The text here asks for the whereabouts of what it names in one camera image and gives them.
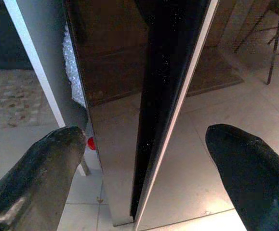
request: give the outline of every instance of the metal chair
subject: metal chair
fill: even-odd
[[[269,3],[269,5],[268,5],[266,11],[264,12],[264,14],[259,17],[259,19],[255,23],[253,28],[249,31],[249,33],[245,36],[245,38],[240,42],[239,46],[237,46],[237,48],[235,49],[235,53],[237,53],[239,48],[241,47],[241,45],[243,45],[246,42],[247,38],[254,32],[277,29],[276,35],[272,39],[270,39],[270,41],[267,43],[268,45],[270,45],[270,43],[272,41],[274,41],[274,48],[273,48],[273,55],[272,55],[271,64],[270,64],[269,76],[268,76],[268,81],[266,83],[267,85],[270,84],[270,82],[271,82],[275,58],[276,58],[277,55],[279,55],[279,53],[277,53],[278,43],[279,43],[279,23],[278,23],[277,27],[265,28],[265,29],[258,30],[258,31],[255,31],[255,29],[258,26],[258,24],[263,20],[263,18],[266,16],[268,11],[272,11],[279,16],[279,0],[273,0]]]

